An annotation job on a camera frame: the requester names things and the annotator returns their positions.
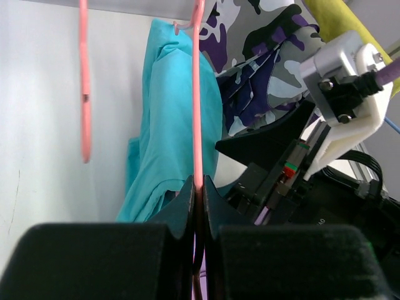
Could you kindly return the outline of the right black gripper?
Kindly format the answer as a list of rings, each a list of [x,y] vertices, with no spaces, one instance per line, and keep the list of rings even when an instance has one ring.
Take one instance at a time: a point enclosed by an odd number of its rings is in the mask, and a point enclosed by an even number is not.
[[[341,159],[366,166],[374,179],[329,166],[304,179],[329,132],[318,122],[299,139],[315,108],[306,99],[270,125],[216,143],[214,183],[232,185],[232,207],[205,177],[209,299],[394,298],[378,260],[399,264],[399,203],[384,193],[379,163],[361,151]]]

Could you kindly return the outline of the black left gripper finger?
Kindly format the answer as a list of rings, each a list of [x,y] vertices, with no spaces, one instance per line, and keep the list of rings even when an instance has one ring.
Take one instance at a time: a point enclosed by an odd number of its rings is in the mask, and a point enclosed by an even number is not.
[[[39,224],[1,278],[2,299],[190,299],[194,184],[146,222]]]

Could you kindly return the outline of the teal trousers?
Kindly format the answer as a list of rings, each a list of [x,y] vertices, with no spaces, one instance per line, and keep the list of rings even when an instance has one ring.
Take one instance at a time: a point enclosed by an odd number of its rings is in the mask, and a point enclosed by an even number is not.
[[[193,42],[172,24],[155,19],[142,71],[139,136],[129,141],[126,195],[119,222],[144,222],[157,214],[194,173]]]

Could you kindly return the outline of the lilac purple trousers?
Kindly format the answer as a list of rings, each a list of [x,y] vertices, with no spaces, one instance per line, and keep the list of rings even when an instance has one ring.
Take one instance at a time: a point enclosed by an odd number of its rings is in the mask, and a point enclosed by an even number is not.
[[[196,242],[197,237],[194,235],[193,241],[193,270],[194,275],[192,276],[192,299],[207,299],[207,273],[206,273],[206,253],[203,249],[202,263],[201,265],[196,264]]]

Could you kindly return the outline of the pink wire hanger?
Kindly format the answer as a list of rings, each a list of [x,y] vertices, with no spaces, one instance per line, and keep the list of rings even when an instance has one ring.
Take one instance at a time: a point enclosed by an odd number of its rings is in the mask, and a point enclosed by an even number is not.
[[[81,75],[81,152],[88,163],[91,157],[91,102],[88,56],[88,2],[79,1],[79,62]]]

